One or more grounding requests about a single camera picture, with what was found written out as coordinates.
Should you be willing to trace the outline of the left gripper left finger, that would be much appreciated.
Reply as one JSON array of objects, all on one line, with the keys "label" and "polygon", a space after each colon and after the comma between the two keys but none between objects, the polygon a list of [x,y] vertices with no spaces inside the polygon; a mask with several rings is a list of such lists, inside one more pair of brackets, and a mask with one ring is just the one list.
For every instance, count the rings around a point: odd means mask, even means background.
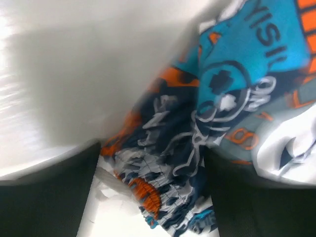
[{"label": "left gripper left finger", "polygon": [[0,183],[2,237],[77,236],[101,144],[52,166]]}]

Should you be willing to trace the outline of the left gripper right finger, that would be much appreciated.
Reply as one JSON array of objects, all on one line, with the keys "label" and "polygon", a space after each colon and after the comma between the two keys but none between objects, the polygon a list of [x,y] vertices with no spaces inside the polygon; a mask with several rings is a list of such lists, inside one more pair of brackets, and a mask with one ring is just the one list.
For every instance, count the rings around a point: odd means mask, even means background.
[{"label": "left gripper right finger", "polygon": [[316,189],[261,178],[243,161],[205,151],[205,192],[221,237],[314,237]]}]

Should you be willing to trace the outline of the colourful patterned shorts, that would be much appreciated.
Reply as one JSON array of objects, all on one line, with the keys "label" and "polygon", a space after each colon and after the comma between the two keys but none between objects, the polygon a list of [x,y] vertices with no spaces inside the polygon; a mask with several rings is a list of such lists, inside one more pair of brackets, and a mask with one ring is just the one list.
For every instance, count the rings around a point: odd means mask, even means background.
[{"label": "colourful patterned shorts", "polygon": [[151,228],[218,231],[205,151],[316,187],[316,3],[235,0],[198,23],[101,149]]}]

